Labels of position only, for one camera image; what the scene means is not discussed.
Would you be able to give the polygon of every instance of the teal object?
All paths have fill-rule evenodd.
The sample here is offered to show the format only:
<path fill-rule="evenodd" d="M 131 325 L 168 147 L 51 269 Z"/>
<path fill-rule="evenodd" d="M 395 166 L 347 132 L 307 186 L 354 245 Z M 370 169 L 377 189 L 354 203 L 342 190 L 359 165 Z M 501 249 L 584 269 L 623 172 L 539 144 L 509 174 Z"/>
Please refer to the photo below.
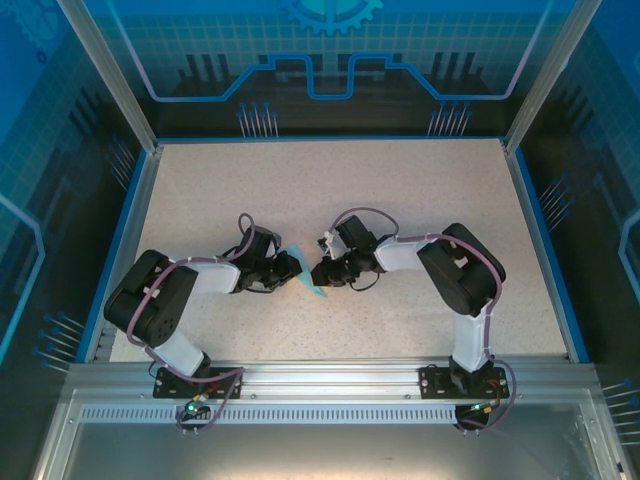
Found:
<path fill-rule="evenodd" d="M 287 252 L 292 257 L 295 257 L 300 262 L 300 266 L 302 267 L 302 273 L 297 276 L 298 280 L 300 280 L 309 290 L 322 298 L 327 298 L 327 294 L 324 293 L 322 288 L 316 287 L 311 280 L 311 269 L 309 268 L 309 264 L 307 260 L 304 258 L 304 254 L 302 250 L 300 250 L 300 245 L 294 243 L 284 248 L 285 252 Z"/>

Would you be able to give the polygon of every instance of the enclosure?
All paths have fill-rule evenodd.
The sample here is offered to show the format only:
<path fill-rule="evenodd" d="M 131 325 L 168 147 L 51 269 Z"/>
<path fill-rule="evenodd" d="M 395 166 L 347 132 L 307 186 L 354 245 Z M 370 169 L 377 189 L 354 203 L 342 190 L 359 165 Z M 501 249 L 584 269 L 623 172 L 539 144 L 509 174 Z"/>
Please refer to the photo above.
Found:
<path fill-rule="evenodd" d="M 630 0 L 0 0 L 3 475 L 636 478 L 636 18 Z M 424 271 L 311 284 L 358 206 L 405 237 L 459 222 L 504 266 L 499 429 L 424 396 L 458 338 Z M 189 297 L 181 331 L 245 370 L 183 438 L 185 400 L 154 397 L 105 303 L 146 250 L 238 245 L 243 212 L 305 271 Z"/>

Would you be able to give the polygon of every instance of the speckled white table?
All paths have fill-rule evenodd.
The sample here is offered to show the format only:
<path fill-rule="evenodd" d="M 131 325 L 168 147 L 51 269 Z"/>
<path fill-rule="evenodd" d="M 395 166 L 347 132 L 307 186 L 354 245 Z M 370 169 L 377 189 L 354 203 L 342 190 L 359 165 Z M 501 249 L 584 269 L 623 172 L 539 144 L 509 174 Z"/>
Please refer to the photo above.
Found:
<path fill-rule="evenodd" d="M 220 254 L 240 240 L 238 214 L 298 243 L 347 208 L 385 210 L 403 236 L 467 226 L 507 271 L 495 310 L 496 353 L 564 353 L 551 301 L 498 140 L 318 141 L 166 146 L 138 252 Z M 379 236 L 389 224 L 363 213 Z M 449 355 L 452 312 L 426 272 L 383 275 L 367 292 L 299 281 L 272 295 L 192 297 L 180 328 L 213 359 L 278 360 Z M 112 361 L 147 361 L 118 332 Z"/>

